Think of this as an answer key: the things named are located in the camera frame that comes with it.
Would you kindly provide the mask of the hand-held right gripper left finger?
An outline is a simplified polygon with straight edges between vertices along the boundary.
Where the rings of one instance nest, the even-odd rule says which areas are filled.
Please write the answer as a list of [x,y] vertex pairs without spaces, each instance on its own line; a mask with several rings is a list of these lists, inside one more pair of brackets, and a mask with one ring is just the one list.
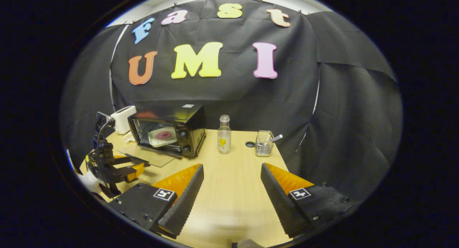
[[195,164],[154,185],[138,183],[109,204],[128,220],[170,238],[182,232],[204,180],[204,167]]

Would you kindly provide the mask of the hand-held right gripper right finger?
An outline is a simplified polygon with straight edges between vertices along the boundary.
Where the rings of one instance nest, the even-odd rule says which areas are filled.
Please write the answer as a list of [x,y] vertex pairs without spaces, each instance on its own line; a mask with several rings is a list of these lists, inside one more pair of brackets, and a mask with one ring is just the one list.
[[316,185],[269,163],[262,183],[289,238],[332,224],[350,210],[350,198],[328,184]]

